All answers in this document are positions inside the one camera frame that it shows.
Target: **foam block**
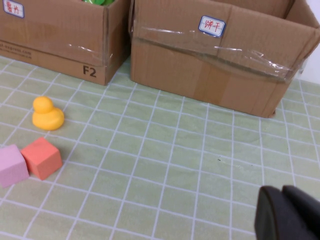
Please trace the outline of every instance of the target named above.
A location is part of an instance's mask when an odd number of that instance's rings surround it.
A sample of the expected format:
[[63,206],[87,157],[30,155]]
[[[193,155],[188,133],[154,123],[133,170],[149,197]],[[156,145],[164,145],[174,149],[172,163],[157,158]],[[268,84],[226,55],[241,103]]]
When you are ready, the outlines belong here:
[[45,180],[62,166],[59,150],[44,137],[26,146],[21,153],[29,171],[41,180]]
[[9,187],[29,177],[24,157],[16,145],[0,148],[0,184]]

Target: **white wall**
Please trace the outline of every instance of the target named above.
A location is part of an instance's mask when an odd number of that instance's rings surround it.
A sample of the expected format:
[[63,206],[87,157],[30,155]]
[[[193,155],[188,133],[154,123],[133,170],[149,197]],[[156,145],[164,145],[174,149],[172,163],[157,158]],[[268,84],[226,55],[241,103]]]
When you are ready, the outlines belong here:
[[[307,3],[320,23],[320,0],[307,0]],[[297,78],[320,85],[320,45],[307,59],[302,74]]]

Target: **orange foam block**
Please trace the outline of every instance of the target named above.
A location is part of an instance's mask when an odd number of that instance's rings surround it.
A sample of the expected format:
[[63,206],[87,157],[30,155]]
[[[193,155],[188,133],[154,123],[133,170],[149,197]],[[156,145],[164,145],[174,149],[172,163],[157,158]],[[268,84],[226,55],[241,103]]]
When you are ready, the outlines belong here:
[[26,146],[21,154],[28,170],[41,180],[45,180],[62,166],[59,150],[44,137]]

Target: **label sticker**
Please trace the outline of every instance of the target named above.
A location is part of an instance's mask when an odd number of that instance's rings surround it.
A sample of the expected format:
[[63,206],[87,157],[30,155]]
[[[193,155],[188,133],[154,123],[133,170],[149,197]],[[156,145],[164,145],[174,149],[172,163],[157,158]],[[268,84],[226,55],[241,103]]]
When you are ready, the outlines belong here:
[[226,23],[222,20],[203,16],[199,24],[199,30],[205,34],[220,38],[224,34]]
[[20,3],[10,0],[3,0],[3,9],[7,14],[11,14],[19,18],[25,17],[24,6]]

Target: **pink foam block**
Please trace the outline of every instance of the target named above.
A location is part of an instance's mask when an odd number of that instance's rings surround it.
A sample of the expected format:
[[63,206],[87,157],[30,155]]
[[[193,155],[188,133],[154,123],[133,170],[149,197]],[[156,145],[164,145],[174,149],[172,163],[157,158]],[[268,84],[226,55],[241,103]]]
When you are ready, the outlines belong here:
[[27,164],[16,145],[0,148],[0,184],[9,187],[29,177]]

